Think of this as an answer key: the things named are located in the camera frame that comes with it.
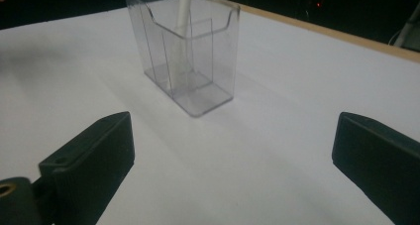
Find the white metal stand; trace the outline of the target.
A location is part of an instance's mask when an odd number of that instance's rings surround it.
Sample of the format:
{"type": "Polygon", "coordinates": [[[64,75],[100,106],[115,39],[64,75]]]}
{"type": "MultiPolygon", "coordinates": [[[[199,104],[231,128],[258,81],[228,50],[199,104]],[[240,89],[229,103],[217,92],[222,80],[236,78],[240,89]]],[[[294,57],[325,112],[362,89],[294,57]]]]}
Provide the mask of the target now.
{"type": "Polygon", "coordinates": [[[409,17],[393,45],[420,53],[420,10],[409,17]]]}

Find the white pen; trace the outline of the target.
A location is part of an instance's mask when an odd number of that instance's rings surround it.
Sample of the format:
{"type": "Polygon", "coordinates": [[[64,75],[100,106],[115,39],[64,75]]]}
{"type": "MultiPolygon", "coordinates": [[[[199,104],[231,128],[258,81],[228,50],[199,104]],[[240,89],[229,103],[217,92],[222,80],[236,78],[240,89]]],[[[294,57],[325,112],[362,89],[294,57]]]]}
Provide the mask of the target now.
{"type": "Polygon", "coordinates": [[[187,30],[190,20],[191,0],[179,0],[174,36],[169,52],[169,80],[172,90],[188,82],[187,74],[191,70],[187,57],[187,30]]]}

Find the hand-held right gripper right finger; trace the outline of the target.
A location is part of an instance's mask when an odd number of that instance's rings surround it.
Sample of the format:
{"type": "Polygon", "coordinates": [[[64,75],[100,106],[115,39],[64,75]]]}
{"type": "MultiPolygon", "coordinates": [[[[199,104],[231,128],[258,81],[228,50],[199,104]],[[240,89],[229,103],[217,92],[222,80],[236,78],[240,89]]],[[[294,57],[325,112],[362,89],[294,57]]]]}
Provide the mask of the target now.
{"type": "Polygon", "coordinates": [[[420,225],[420,143],[369,117],[339,116],[333,164],[395,225],[420,225]]]}

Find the wooden table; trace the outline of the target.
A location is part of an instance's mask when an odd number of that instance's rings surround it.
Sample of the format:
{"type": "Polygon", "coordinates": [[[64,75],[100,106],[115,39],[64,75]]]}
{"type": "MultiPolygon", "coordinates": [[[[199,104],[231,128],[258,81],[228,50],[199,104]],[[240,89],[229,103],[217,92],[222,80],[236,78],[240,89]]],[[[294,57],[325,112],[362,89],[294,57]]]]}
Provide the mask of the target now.
{"type": "Polygon", "coordinates": [[[344,41],[350,44],[354,44],[366,49],[381,52],[386,55],[396,56],[406,60],[410,60],[416,63],[420,63],[420,53],[413,52],[411,50],[402,49],[390,45],[386,45],[373,40],[365,39],[362,37],[354,36],[337,30],[329,29],[326,27],[318,26],[315,24],[307,23],[304,21],[296,20],[290,17],[286,17],[280,14],[272,13],[259,8],[251,7],[245,4],[239,4],[242,11],[248,12],[253,15],[257,15],[263,18],[271,19],[276,22],[281,22],[293,27],[305,29],[310,32],[315,32],[324,36],[328,36],[340,41],[344,41]]]}

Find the clear plastic pen holder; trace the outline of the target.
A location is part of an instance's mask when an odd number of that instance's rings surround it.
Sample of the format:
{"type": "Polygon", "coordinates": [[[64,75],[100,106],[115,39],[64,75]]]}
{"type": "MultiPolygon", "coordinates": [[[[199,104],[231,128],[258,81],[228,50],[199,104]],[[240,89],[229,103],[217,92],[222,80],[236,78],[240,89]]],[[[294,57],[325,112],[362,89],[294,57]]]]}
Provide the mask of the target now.
{"type": "Polygon", "coordinates": [[[240,6],[126,0],[145,75],[192,117],[234,98],[240,6]]]}

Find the white table cover sheet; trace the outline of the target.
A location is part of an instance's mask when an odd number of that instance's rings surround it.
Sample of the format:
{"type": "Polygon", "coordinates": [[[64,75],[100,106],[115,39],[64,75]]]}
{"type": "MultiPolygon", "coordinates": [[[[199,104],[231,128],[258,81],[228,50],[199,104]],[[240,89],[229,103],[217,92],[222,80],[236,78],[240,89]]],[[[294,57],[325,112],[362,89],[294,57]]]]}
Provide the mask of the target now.
{"type": "Polygon", "coordinates": [[[136,161],[99,225],[392,225],[332,147],[344,111],[420,141],[420,63],[242,11],[234,99],[193,118],[144,75],[126,9],[0,31],[0,179],[120,111],[136,161]]]}

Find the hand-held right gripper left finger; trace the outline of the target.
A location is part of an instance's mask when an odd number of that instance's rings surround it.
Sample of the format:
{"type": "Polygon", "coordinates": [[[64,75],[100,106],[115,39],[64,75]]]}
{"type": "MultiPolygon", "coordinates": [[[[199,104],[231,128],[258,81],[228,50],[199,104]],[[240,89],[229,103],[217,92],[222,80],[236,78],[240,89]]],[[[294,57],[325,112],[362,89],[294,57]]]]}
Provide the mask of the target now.
{"type": "Polygon", "coordinates": [[[95,225],[135,160],[131,115],[104,117],[39,163],[54,225],[95,225]]]}

